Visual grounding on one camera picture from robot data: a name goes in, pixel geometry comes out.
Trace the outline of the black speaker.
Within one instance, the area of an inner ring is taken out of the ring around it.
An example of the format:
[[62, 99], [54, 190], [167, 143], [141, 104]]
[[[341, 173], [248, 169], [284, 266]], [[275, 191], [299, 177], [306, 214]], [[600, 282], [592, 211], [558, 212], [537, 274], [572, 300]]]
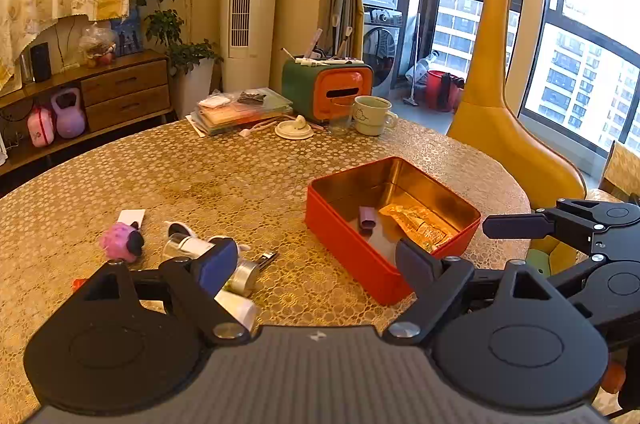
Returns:
[[30, 63], [32, 64], [32, 76], [35, 83], [43, 83], [52, 76], [49, 46], [41, 43], [31, 46], [29, 49]]

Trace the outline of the clear bottle of yellow pills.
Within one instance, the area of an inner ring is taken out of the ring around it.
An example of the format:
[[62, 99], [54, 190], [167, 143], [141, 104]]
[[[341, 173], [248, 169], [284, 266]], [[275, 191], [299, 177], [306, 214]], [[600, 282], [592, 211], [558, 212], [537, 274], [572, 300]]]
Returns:
[[239, 247], [235, 240], [224, 238], [201, 256], [178, 254], [169, 250], [164, 259], [188, 258], [191, 276], [209, 295], [215, 296], [220, 290], [227, 290], [243, 297], [253, 294], [259, 269], [256, 262], [241, 260]]

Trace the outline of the bag of fruit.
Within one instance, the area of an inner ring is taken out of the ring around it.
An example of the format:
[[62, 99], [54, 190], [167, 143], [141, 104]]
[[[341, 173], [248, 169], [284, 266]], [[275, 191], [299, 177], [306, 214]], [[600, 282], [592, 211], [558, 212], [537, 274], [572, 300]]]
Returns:
[[94, 22], [80, 36], [78, 47], [87, 68], [109, 66], [115, 59], [116, 36], [110, 28]]

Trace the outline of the yellow giraffe shaped chair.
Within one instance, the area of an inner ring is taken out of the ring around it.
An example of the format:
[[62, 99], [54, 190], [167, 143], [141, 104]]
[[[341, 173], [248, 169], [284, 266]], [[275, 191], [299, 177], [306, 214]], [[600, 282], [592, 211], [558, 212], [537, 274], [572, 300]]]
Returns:
[[532, 135], [506, 104], [506, 34], [511, 0], [483, 0], [464, 92], [447, 136], [499, 162], [526, 193], [532, 210], [559, 199], [583, 200], [578, 168]]

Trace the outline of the white sunglasses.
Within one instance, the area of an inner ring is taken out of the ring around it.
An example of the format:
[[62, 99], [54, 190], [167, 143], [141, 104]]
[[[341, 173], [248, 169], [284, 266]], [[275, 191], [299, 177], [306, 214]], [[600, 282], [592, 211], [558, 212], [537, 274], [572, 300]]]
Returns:
[[183, 222], [165, 222], [167, 229], [167, 243], [165, 252], [169, 250], [178, 254], [201, 256], [211, 245], [224, 239], [224, 236], [212, 236], [208, 240], [200, 239], [196, 233]]

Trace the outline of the wooden tv cabinet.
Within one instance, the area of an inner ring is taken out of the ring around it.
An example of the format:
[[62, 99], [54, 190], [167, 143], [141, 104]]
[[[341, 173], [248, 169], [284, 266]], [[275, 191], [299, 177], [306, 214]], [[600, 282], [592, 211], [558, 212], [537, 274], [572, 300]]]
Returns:
[[85, 131], [73, 139], [56, 138], [42, 148], [23, 142], [9, 150], [8, 159], [1, 165], [3, 175], [74, 144], [172, 111], [168, 59], [152, 50], [123, 56], [109, 66], [81, 66], [55, 74], [43, 83], [25, 85], [3, 96], [1, 106], [6, 109], [65, 87], [80, 91], [81, 110], [87, 121]]

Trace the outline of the pink purple sheep toy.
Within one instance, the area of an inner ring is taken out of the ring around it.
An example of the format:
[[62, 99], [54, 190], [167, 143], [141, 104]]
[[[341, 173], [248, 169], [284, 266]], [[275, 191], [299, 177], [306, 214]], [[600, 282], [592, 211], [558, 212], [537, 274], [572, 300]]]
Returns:
[[138, 222], [128, 225], [116, 222], [101, 236], [100, 247], [107, 259], [121, 259], [128, 264], [137, 262], [143, 252], [144, 237]]

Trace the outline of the washing machine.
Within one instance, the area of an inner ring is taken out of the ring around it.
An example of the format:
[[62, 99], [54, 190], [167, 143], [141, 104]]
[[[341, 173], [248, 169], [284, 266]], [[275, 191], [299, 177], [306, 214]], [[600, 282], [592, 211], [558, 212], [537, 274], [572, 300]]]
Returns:
[[362, 3], [362, 60], [373, 72], [371, 94], [387, 98], [400, 55], [402, 12], [398, 0], [362, 0]]

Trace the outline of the clear drinking glass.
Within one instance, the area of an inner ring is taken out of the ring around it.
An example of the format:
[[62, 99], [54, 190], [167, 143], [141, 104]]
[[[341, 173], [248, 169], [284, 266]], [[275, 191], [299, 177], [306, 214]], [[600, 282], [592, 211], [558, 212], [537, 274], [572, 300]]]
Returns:
[[329, 133], [332, 136], [343, 136], [348, 132], [352, 121], [353, 98], [337, 97], [330, 102]]

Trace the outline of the red bucket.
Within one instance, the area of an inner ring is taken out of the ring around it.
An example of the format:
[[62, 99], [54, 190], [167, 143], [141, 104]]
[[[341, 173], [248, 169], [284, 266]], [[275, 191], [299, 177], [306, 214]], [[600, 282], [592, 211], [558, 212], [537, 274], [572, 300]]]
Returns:
[[426, 78], [426, 104], [436, 111], [457, 110], [465, 81], [462, 77], [444, 71], [428, 71]]

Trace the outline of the white round lid with knob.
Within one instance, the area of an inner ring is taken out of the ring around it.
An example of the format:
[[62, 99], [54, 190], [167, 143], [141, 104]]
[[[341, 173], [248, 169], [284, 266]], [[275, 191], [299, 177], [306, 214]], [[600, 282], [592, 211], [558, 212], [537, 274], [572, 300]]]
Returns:
[[297, 115], [294, 120], [280, 122], [274, 132], [286, 140], [305, 140], [314, 136], [314, 129], [303, 115]]

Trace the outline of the red metal tin box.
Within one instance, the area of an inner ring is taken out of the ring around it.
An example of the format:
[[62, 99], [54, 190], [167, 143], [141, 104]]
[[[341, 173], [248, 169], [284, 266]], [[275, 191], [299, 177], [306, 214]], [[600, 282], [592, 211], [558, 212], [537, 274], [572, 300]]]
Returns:
[[396, 266], [396, 246], [408, 238], [392, 218], [378, 214], [372, 231], [358, 227], [360, 206], [429, 208], [456, 235], [432, 254], [462, 255], [480, 225], [480, 211], [427, 173], [393, 156], [311, 181], [305, 222], [321, 244], [381, 305], [411, 293]]

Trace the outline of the small white card box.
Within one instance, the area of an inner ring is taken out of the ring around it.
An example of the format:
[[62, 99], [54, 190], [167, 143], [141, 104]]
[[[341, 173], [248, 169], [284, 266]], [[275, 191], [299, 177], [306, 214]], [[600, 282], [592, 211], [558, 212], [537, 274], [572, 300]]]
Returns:
[[117, 222], [136, 229], [140, 229], [144, 219], [145, 210], [122, 210], [119, 213]]

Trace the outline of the red candy wrapper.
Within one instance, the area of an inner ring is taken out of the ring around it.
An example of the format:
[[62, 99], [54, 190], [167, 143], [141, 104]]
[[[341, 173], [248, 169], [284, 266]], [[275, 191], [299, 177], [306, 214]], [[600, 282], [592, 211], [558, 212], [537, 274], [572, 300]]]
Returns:
[[86, 283], [86, 279], [73, 280], [72, 292], [73, 293], [77, 292], [85, 283]]

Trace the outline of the white yellow plastic bottle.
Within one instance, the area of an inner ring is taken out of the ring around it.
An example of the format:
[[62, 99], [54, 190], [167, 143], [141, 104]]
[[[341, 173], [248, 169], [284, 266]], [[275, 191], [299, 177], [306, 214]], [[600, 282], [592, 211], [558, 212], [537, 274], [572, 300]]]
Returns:
[[226, 290], [220, 290], [214, 300], [239, 321], [247, 331], [252, 332], [258, 316], [258, 306], [248, 298]]

